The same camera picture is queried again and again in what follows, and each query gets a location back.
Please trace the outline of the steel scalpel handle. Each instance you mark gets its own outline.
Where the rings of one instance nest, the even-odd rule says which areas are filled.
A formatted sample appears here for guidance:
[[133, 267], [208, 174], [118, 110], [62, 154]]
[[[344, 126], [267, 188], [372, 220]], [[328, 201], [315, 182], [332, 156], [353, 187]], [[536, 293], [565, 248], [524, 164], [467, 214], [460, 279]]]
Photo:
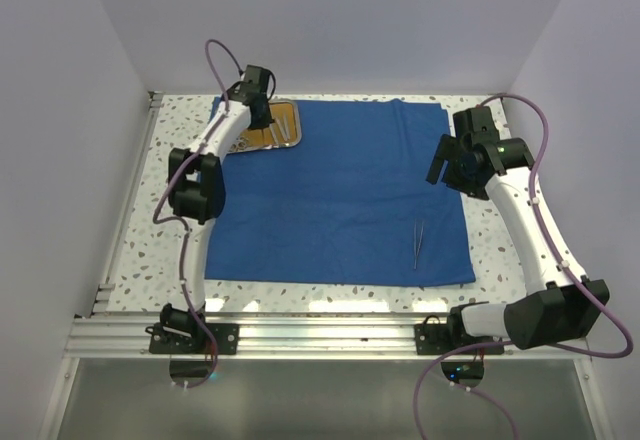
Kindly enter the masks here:
[[269, 125], [269, 130], [270, 130], [271, 137], [272, 137], [272, 139], [273, 139], [273, 144], [274, 144], [275, 146], [280, 145], [280, 143], [279, 143], [279, 139], [278, 139], [278, 136], [277, 136], [277, 134], [276, 134], [275, 123], [271, 123], [271, 124]]

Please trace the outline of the steel instrument tray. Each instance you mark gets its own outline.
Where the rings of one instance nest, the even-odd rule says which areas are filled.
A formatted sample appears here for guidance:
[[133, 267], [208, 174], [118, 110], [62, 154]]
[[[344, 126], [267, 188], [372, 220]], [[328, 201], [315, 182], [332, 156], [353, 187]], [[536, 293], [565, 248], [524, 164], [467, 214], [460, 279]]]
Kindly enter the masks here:
[[231, 145], [230, 153], [293, 148], [302, 139], [298, 106], [293, 101], [270, 104], [272, 122], [261, 130], [244, 130]]

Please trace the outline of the thin steel tweezers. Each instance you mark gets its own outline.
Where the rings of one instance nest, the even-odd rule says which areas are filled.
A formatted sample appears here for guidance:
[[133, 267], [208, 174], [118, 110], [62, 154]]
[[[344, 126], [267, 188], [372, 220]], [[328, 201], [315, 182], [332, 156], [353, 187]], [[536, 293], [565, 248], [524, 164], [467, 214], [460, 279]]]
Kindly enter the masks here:
[[413, 269], [414, 270], [418, 268], [422, 242], [424, 238], [424, 226], [425, 226], [425, 222], [423, 219], [415, 220], [414, 228], [413, 228], [413, 255], [414, 255]]

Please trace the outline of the blue surgical cloth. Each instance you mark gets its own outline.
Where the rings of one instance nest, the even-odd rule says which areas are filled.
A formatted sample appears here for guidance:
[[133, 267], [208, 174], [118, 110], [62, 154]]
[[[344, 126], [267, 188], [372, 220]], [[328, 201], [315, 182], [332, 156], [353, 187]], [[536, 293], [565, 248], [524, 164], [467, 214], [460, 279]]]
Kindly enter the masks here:
[[[231, 154], [213, 280], [437, 287], [475, 279], [460, 195], [426, 181], [437, 104], [302, 101], [293, 148]], [[413, 269], [413, 228], [424, 238]]]

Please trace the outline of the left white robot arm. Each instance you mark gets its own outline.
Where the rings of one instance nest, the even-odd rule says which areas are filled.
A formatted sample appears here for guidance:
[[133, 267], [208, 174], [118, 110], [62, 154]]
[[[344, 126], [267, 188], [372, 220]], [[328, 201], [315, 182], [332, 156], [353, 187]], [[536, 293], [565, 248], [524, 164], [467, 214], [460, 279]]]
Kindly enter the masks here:
[[185, 308], [166, 304], [152, 337], [177, 352], [216, 354], [216, 339], [204, 317], [204, 254], [226, 202], [222, 164], [241, 133], [272, 123], [269, 100], [275, 84], [270, 70], [247, 66], [223, 92], [203, 132], [169, 154], [167, 187], [152, 220], [156, 225], [177, 221], [184, 228], [177, 272]]

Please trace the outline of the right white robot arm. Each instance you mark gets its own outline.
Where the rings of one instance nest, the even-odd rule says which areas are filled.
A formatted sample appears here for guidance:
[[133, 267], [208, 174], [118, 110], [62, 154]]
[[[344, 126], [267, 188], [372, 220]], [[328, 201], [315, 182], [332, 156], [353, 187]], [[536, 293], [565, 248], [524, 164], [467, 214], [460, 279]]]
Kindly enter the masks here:
[[439, 141], [427, 174], [431, 184], [492, 202], [518, 255], [525, 296], [508, 304], [479, 302], [450, 310], [445, 339], [468, 352], [481, 339], [498, 337], [526, 350], [584, 338], [607, 303], [609, 289], [591, 280], [566, 251], [541, 191], [531, 180], [534, 158], [520, 138], [501, 138], [491, 110], [474, 107], [453, 116], [454, 132]]

